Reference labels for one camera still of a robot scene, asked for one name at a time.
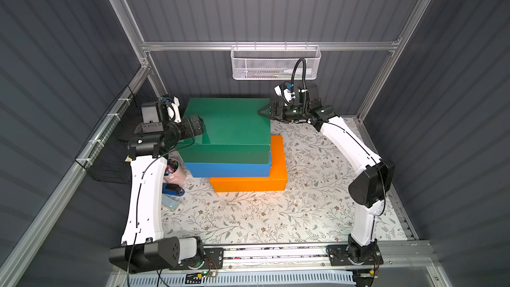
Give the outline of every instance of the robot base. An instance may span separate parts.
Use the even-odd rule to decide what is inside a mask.
[[[383,257],[377,246],[377,239],[366,246],[360,246],[351,235],[347,244],[334,244],[326,246],[331,266],[346,265],[376,265],[384,264]]]
[[[196,240],[193,250],[190,250],[184,243],[188,239]],[[186,239],[178,239],[177,237],[170,237],[166,239],[157,240],[156,242],[148,242],[136,245],[124,245],[110,249],[110,262],[125,271],[128,269],[128,260],[131,262],[129,271],[131,274],[142,273],[160,269],[170,270],[187,270],[193,269],[205,258],[212,259],[216,263],[216,267],[220,269],[223,265],[223,249],[222,248],[203,248],[202,240],[199,237],[192,237]],[[210,261],[206,260],[201,266],[203,268],[210,268]]]

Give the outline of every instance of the pen holder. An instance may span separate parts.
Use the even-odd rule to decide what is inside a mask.
[[[169,159],[168,163],[170,164],[171,162],[177,163],[177,169],[172,174],[163,176],[163,180],[165,180],[165,182],[167,182],[168,184],[173,183],[179,185],[180,187],[183,187],[184,183],[186,183],[186,174],[184,173],[181,164],[176,159],[174,158]]]

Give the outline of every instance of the metal wall panel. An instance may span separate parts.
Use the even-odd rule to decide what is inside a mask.
[[[130,195],[129,185],[86,176],[18,286],[104,286],[112,271],[108,253],[120,245]]]
[[[145,41],[389,41],[416,0],[127,0]]]
[[[0,0],[0,24],[1,264],[140,64],[108,0]],[[90,207],[97,194],[89,192]],[[91,223],[79,234],[95,230]],[[48,244],[47,266],[78,264],[65,255],[82,255]]]
[[[262,98],[274,94],[280,81],[247,81],[232,78],[226,51],[158,51],[151,53],[168,91],[184,108],[191,97]],[[339,114],[353,115],[386,56],[385,51],[322,52],[317,84],[322,104]]]
[[[365,120],[454,285],[510,279],[510,0],[433,0]]]

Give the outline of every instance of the wire mesh basket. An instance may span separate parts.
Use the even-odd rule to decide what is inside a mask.
[[[243,45],[232,46],[232,76],[235,80],[290,80],[296,62],[307,61],[306,79],[317,78],[321,53],[319,46]],[[301,79],[303,63],[296,70]]]

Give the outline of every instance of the floral tablecloth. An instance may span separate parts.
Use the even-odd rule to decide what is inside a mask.
[[[359,136],[354,119],[345,120]],[[208,178],[185,169],[186,193],[172,196],[180,206],[161,208],[165,235],[199,236],[206,244],[347,241],[354,221],[347,190],[354,171],[347,159],[308,124],[271,121],[271,134],[284,140],[285,191],[215,193]],[[406,239],[389,199],[375,233],[379,240]]]

